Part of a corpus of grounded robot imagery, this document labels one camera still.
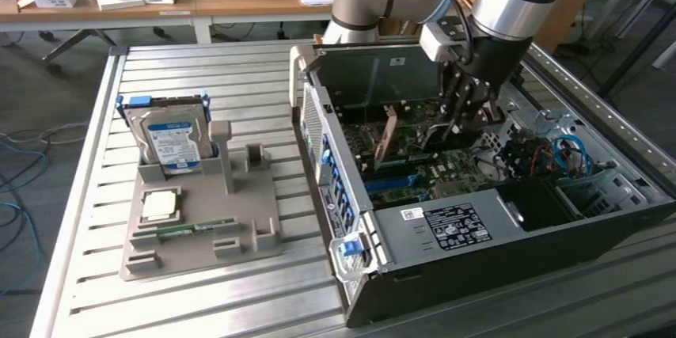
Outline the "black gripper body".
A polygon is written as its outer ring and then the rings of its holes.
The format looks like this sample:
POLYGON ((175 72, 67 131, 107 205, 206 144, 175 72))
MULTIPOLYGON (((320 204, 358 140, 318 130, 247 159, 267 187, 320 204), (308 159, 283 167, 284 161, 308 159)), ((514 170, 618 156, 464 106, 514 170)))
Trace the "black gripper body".
POLYGON ((491 86, 499 87, 514 74, 534 38, 503 40, 494 36, 475 37, 472 40, 474 59, 470 64, 456 61, 448 69, 448 78, 456 72, 470 75, 491 86))

